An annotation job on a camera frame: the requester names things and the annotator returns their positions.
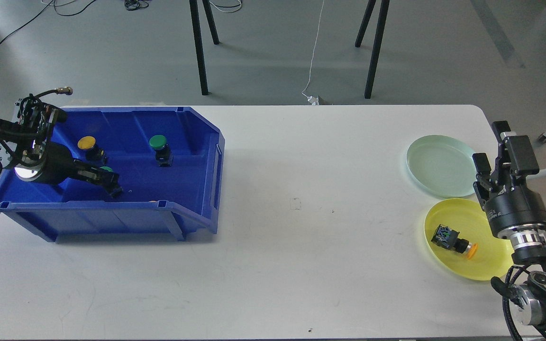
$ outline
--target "power cord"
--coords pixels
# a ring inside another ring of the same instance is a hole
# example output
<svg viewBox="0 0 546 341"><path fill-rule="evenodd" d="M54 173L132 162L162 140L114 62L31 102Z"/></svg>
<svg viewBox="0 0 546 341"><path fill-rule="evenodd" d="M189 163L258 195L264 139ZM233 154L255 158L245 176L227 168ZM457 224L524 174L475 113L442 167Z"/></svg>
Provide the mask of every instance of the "power cord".
<svg viewBox="0 0 546 341"><path fill-rule="evenodd" d="M41 0L41 3L44 4L44 5L48 5L48 6L52 6L52 7L62 7L62 6L67 6L68 4L72 4L74 2L76 2L77 0L71 0L70 2L67 2L65 4L62 4L62 5L56 5L56 4L48 4L47 2L44 2L44 0Z"/></svg>
<svg viewBox="0 0 546 341"><path fill-rule="evenodd" d="M303 94L303 96L307 97L307 100L311 97L313 98L313 96L308 96L305 94L305 91L307 91L307 88L309 87L309 84L310 84L310 75L311 75L311 70L313 69L313 60L315 59L315 48L317 47L317 38L319 37L319 28L320 28L320 24L321 24L321 14L323 13L323 4L326 3L326 0L322 0L321 1L321 10L319 11L319 21L317 22L317 34L315 36L315 44L313 45L313 54L311 56L311 63L310 63L310 67L309 67L309 81L307 82L307 85L305 86L305 88L300 92Z"/></svg>
<svg viewBox="0 0 546 341"><path fill-rule="evenodd" d="M2 45L2 43L3 43L4 41L6 41L6 39L7 39L9 36L11 36L12 34L18 32L19 30L21 30L22 28L24 28L24 26L29 25L33 20L37 19L37 17L40 16L41 13L43 13L46 9L48 9L48 7L50 7L50 5L51 5L53 2L55 2L55 0L51 0L51 1L47 4L47 6L44 7L44 9L42 9L41 11L39 11L39 13L37 13L37 15L36 15L35 17L33 17L33 19L29 20L29 21L26 22L24 25L18 27L16 30L13 30L9 35L7 35L5 38L3 38L3 39L0 41L0 45Z"/></svg>
<svg viewBox="0 0 546 341"><path fill-rule="evenodd" d="M74 15L78 15L78 14L82 13L83 11L85 11L85 9L86 9L89 5L93 4L94 2L96 2L96 0L91 0L91 2L90 2L89 4L85 5L85 7L84 7L81 11L78 11L77 13L73 13L73 14L60 14L60 13L58 13L58 9L57 9L57 8L60 7L60 6L64 6L64 5L56 5L56 0L54 0L54 11L56 11L56 14L59 15L59 16L61 16L61 17L73 17Z"/></svg>
<svg viewBox="0 0 546 341"><path fill-rule="evenodd" d="M237 5L221 6L221 5L217 5L214 2L210 1L210 5L214 6L215 9L218 9L219 11L221 11L223 13L235 13L236 11L239 11L241 9L241 7L243 6L243 0L237 0L237 2L239 2L239 4L237 4Z"/></svg>
<svg viewBox="0 0 546 341"><path fill-rule="evenodd" d="M126 6L128 11L135 11L149 7L149 2L145 0L124 0L124 6Z"/></svg>

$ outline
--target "light green plate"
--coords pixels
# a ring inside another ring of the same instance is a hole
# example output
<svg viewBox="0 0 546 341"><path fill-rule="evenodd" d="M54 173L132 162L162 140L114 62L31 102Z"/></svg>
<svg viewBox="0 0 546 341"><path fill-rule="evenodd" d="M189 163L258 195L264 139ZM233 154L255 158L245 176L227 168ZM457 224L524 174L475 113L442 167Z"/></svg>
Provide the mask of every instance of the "light green plate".
<svg viewBox="0 0 546 341"><path fill-rule="evenodd" d="M412 142L406 161L416 182L429 192L444 198L464 197L473 193L473 153L455 138L429 135Z"/></svg>

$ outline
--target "white cable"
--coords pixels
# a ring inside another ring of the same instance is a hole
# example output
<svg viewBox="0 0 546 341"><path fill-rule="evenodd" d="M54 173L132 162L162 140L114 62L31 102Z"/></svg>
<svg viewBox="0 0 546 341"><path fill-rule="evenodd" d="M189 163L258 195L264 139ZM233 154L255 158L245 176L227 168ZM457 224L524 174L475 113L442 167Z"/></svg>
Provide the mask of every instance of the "white cable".
<svg viewBox="0 0 546 341"><path fill-rule="evenodd" d="M62 6L66 6L68 4L72 4L74 2L76 2L77 0L71 0L70 2L67 2L65 4L62 4L62 5L56 5L56 1L54 1L53 4L48 4L47 2L44 2L44 0L41 0L41 3L44 4L44 5L48 5L48 6L52 6L52 7L62 7Z"/></svg>
<svg viewBox="0 0 546 341"><path fill-rule="evenodd" d="M223 12L223 13L235 13L236 11L239 11L241 9L241 6L243 6L243 0L237 0L237 2L239 2L239 5L235 5L235 6L232 6L231 8L233 7L238 7L238 9L233 9L233 10L230 10L230 11L225 11L221 8L226 8L226 7L219 7L217 6L216 4L214 4L214 2L210 1L210 5L214 6L215 9L218 9L219 11Z"/></svg>
<svg viewBox="0 0 546 341"><path fill-rule="evenodd" d="M309 67L309 81L307 82L307 85L305 86L305 88L300 92L303 94L303 96L309 98L307 95L305 95L305 91L307 91L307 88L309 87L309 84L310 84L310 72L311 72L311 69L313 69L313 60L315 58L315 48L317 47L317 37L319 37L319 26L321 24L321 14L323 13L323 4L325 4L326 0L322 0L321 2L321 10L319 11L319 21L317 22L317 34L315 36L315 44L313 45L313 54L311 56L311 64L310 64L310 67Z"/></svg>

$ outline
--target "tripod leg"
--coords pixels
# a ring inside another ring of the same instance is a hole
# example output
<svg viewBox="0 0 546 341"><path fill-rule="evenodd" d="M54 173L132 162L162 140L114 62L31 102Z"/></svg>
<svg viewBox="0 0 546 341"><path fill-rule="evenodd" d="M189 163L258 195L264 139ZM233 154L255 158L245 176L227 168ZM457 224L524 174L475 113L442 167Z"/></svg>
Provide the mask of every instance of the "tripod leg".
<svg viewBox="0 0 546 341"><path fill-rule="evenodd" d="M389 1L382 0L381 12L379 13L379 23L376 26L376 35L374 37L374 46L372 48L372 57L370 58L370 69L368 70L368 79L366 80L366 91L364 97L370 99L372 97L372 88L374 85L374 76L376 67L379 64L379 54L381 54L381 43L383 41L383 32L385 32L386 15L389 11Z"/></svg>
<svg viewBox="0 0 546 341"><path fill-rule="evenodd" d="M219 45L218 33L216 32L216 25L214 24L214 16L212 15L212 7L210 7L210 0L202 0L203 8L206 10L206 18L208 18L208 26L210 26L210 33L212 33L212 41L214 45Z"/></svg>
<svg viewBox="0 0 546 341"><path fill-rule="evenodd" d="M208 95L208 80L206 79L206 63L203 58L203 45L201 42L201 27L199 25L199 9L197 0L189 0L191 8L191 23L193 24L193 37L195 38L195 54L197 55L197 69L199 69L199 81L201 94Z"/></svg>
<svg viewBox="0 0 546 341"><path fill-rule="evenodd" d="M362 45L362 40L364 40L364 34L366 33L366 28L368 28L368 22L370 22L370 17L372 17L372 11L376 0L368 0L368 6L366 6L366 12L364 13L364 18L362 19L362 25L359 27L359 32L357 32L357 39L355 39L355 47L360 47Z"/></svg>

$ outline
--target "yellow plate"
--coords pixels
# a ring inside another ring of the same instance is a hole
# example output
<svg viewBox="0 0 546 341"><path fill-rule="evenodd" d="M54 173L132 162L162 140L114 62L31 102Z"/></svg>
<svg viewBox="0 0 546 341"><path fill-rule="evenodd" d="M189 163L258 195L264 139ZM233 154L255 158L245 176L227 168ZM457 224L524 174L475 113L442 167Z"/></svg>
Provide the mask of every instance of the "yellow plate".
<svg viewBox="0 0 546 341"><path fill-rule="evenodd" d="M460 232L459 238L479 245L472 259L468 260L464 254L446 250L431 242L440 224ZM513 265L511 242L492 236L486 215L475 201L453 198L437 203L425 218L425 238L435 258L462 277L490 280L494 276L502 277Z"/></svg>

